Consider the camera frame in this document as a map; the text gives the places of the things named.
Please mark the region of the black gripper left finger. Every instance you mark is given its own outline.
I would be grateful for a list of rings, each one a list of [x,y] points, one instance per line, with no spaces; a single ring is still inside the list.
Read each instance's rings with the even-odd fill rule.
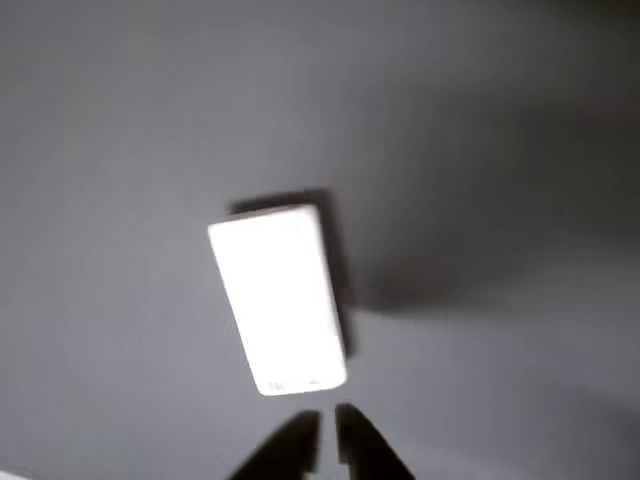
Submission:
[[[258,445],[230,479],[305,479],[315,471],[321,414],[297,413]]]

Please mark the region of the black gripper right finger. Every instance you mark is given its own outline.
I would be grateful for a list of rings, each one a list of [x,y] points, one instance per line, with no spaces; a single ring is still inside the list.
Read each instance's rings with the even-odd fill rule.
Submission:
[[[415,479],[373,423],[354,405],[335,408],[339,462],[351,480]]]

